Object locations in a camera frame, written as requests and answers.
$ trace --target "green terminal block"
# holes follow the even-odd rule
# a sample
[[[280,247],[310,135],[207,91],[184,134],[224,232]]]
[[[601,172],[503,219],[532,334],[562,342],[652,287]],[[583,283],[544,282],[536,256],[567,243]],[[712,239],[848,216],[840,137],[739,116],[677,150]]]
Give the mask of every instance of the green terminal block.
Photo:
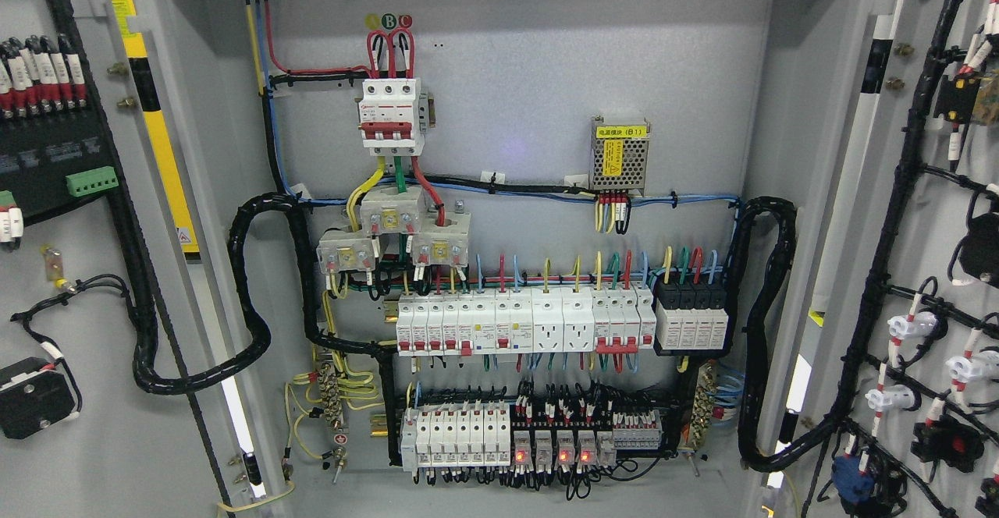
[[[118,186],[118,176],[114,167],[98,167],[82,173],[66,176],[66,188],[70,196],[79,198],[94,192],[110,190]]]

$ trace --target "yellow sticker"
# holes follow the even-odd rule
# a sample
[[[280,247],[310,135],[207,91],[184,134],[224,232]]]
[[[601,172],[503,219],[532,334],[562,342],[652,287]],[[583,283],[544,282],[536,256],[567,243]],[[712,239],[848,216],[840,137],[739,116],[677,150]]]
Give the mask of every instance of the yellow sticker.
[[[135,32],[128,30],[128,16],[134,16],[135,8],[129,0],[111,0],[111,7],[115,9],[115,18],[118,20],[118,30],[122,32],[122,38],[132,38],[138,36]]]
[[[603,141],[603,176],[621,176],[624,164],[624,140],[606,139]]]
[[[606,138],[639,138],[647,137],[649,128],[647,126],[597,126],[597,139]]]

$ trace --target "blue component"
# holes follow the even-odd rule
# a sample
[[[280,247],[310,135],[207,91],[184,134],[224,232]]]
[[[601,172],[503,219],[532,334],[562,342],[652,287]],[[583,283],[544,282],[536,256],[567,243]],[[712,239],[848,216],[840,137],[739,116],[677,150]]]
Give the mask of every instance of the blue component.
[[[839,491],[839,498],[859,504],[871,497],[874,478],[860,473],[860,458],[839,456],[832,461],[832,482]]]

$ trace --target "miniature circuit breaker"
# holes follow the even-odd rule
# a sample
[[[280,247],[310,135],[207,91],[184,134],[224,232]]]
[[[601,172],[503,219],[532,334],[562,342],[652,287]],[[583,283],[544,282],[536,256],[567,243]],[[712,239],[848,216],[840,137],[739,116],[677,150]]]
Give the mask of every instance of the miniature circuit breaker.
[[[453,213],[447,216],[443,226],[427,224],[413,238],[413,265],[417,266],[417,277],[422,269],[431,265],[450,266],[457,269],[461,280],[468,266],[468,228],[471,215]]]
[[[361,229],[368,237],[387,233],[415,235],[421,229],[424,190],[411,186],[400,192],[393,186],[374,188],[361,201]]]
[[[427,94],[420,80],[364,80],[361,140],[371,155],[385,158],[420,155],[429,126]]]
[[[332,286],[329,276],[347,270],[359,270],[368,274],[375,270],[375,245],[361,231],[328,229],[322,234],[315,248],[320,272],[327,276],[327,286]]]
[[[593,119],[590,190],[644,190],[649,134],[645,119]]]

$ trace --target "circuit breaker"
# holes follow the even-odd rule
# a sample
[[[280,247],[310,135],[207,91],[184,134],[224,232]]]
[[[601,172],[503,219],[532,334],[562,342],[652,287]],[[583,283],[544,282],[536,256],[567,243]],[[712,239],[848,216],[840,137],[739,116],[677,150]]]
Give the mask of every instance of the circuit breaker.
[[[421,230],[421,187],[400,192],[393,186],[380,186],[364,195],[361,202],[361,229],[368,237],[386,233],[414,235]]]
[[[364,97],[357,111],[364,149],[388,158],[424,152],[429,106],[427,95],[421,93],[420,78],[364,80],[361,89]]]

